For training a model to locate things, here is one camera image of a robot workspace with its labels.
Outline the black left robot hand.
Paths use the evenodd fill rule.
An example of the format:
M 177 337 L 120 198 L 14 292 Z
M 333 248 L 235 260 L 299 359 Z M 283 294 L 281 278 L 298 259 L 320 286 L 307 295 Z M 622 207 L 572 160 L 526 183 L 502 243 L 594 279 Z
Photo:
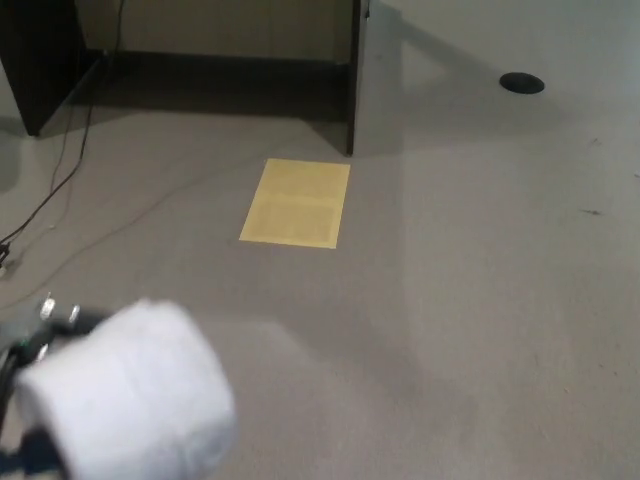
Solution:
M 57 437 L 67 429 L 79 430 L 89 424 L 91 431 L 112 409 L 113 374 L 104 369 L 104 358 L 87 347 L 95 344 L 95 333 L 111 316 L 105 310 L 81 305 L 59 305 L 47 297 L 30 304 L 13 317 L 1 322 L 1 419 L 5 420 L 14 395 L 19 373 L 34 365 L 51 344 L 69 340 L 66 354 L 76 356 L 65 363 L 62 371 L 53 375 L 53 383 L 61 393 L 58 403 L 65 404 L 61 426 L 53 432 L 44 424 L 37 424 L 25 435 L 23 445 L 10 457 L 20 468 L 36 473 L 54 471 L 64 479 L 68 472 L 67 457 L 75 447 L 58 446 Z

